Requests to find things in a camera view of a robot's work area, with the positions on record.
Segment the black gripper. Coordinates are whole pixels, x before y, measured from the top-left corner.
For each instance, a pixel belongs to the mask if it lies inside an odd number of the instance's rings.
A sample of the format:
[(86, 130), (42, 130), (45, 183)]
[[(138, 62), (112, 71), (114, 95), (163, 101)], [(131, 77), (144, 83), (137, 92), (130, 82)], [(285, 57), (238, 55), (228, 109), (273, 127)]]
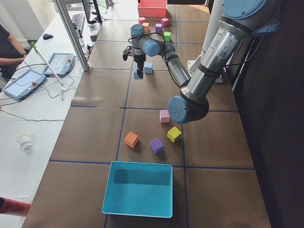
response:
[(145, 63), (145, 54), (134, 55), (134, 61), (137, 63), (136, 74), (137, 77), (143, 77), (143, 67)]

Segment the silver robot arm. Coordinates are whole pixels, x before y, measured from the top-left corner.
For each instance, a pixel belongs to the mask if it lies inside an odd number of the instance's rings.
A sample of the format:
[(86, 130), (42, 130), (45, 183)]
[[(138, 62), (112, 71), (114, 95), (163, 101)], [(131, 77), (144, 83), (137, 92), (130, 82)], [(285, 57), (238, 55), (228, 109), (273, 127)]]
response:
[(162, 57), (180, 94), (168, 102), (170, 118), (185, 124), (197, 121), (209, 111), (207, 93), (219, 78), (224, 66), (242, 39), (273, 33), (279, 25), (279, 0), (216, 0), (195, 72), (189, 74), (172, 43), (156, 40), (144, 31), (141, 24), (131, 27), (131, 46), (123, 51), (123, 59), (132, 56), (137, 74), (143, 76), (146, 56)]

